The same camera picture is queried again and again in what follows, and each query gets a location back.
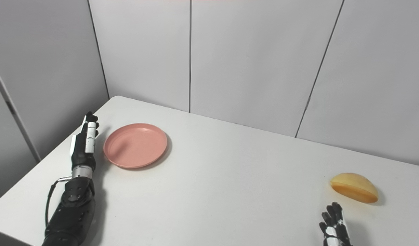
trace yellow object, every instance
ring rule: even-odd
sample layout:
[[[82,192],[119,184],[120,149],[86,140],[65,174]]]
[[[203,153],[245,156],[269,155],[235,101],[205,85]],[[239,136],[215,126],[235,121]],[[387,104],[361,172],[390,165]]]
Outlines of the yellow object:
[[[331,179],[331,187],[338,193],[364,203],[378,201],[378,191],[365,177],[356,173],[340,173]]]

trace table surface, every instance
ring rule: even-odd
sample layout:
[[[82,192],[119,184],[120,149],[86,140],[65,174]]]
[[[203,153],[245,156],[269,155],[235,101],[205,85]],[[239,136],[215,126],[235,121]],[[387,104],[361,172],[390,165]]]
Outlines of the table surface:
[[[333,201],[354,245],[419,245],[419,166],[123,97],[96,115],[97,206],[85,246],[322,245],[320,214]],[[137,170],[110,164],[102,150],[131,123],[156,125],[169,141],[161,159]],[[69,148],[70,137],[0,198],[0,232],[42,244],[48,189],[70,175]],[[379,201],[332,190],[329,180],[345,172],[371,180]]]

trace pink plate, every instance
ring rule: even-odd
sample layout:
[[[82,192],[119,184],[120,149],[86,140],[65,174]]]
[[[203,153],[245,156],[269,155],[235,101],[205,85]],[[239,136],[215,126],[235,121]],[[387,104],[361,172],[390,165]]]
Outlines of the pink plate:
[[[147,166],[161,157],[167,148],[167,136],[156,126],[136,123],[114,131],[103,151],[113,164],[122,168]]]

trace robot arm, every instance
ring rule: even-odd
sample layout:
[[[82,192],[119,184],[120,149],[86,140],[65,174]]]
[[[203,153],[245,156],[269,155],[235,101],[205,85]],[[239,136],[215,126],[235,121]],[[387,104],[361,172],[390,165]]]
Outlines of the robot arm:
[[[322,213],[325,222],[319,223],[324,234],[324,246],[352,246],[346,227],[342,206],[336,202],[326,207]]]
[[[65,184],[61,202],[50,222],[46,224],[42,246],[79,246],[86,238],[95,211],[92,173],[95,170],[93,153],[95,137],[98,135],[96,129],[99,127],[97,120],[92,112],[88,112],[83,120],[81,132],[72,138],[72,176],[70,179],[60,179],[69,181]]]

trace black cable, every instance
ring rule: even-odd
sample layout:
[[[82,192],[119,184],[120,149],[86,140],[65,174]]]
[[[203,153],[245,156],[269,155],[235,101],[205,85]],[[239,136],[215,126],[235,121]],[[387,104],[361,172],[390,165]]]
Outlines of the black cable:
[[[47,205],[45,206],[45,227],[48,225],[48,207],[50,206],[50,199],[58,182],[59,181],[56,180],[56,182],[54,182],[54,184],[51,185],[50,191],[48,192]]]

